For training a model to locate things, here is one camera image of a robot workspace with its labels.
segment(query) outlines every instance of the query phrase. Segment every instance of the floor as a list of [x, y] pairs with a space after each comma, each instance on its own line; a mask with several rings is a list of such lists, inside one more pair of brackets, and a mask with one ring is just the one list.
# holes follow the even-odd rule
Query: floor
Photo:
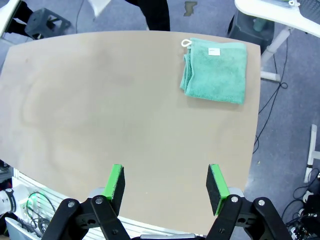
[[[75, 32], [76, 18], [82, 0], [25, 0], [33, 10], [45, 7], [72, 22], [69, 34]], [[236, 11], [233, 0], [202, 0], [194, 7], [191, 16], [184, 16], [184, 0], [168, 0], [171, 30], [225, 37], [229, 22]], [[146, 21], [140, 9], [124, 0], [112, 0], [98, 18], [85, 0], [78, 17], [78, 32], [119, 30], [145, 30]], [[276, 24], [276, 32], [283, 26]], [[23, 43], [29, 38], [6, 34], [6, 38]], [[251, 168], [244, 195], [250, 201], [265, 196], [271, 199], [282, 214], [293, 199], [295, 188], [303, 186], [309, 151], [311, 124], [320, 126], [320, 39], [295, 30], [288, 39], [288, 57], [283, 81], [287, 89], [280, 89], [269, 122], [259, 139], [259, 149], [252, 156]], [[0, 42], [0, 70], [8, 46]], [[283, 72], [286, 58], [284, 44], [275, 55], [278, 71]], [[270, 60], [267, 70], [275, 70]], [[268, 101], [276, 83], [261, 81], [260, 108]], [[260, 132], [269, 114], [270, 106], [259, 115], [257, 133]], [[320, 168], [320, 161], [315, 163]], [[318, 188], [315, 181], [313, 188]], [[292, 205], [284, 216], [285, 222], [301, 206]], [[249, 239], [241, 229], [234, 231], [232, 239]]]

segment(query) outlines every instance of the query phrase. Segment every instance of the person's leg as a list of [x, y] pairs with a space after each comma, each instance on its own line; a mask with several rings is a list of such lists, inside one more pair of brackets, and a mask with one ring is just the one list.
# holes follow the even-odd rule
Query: person's leg
[[170, 31], [167, 0], [137, 0], [150, 30]]
[[26, 34], [25, 32], [25, 27], [25, 24], [19, 23], [16, 20], [12, 19], [5, 32], [9, 34], [15, 33], [29, 37], [28, 34]]
[[20, 19], [21, 21], [27, 23], [33, 11], [28, 7], [25, 1], [21, 1], [15, 14], [13, 16], [14, 19]]

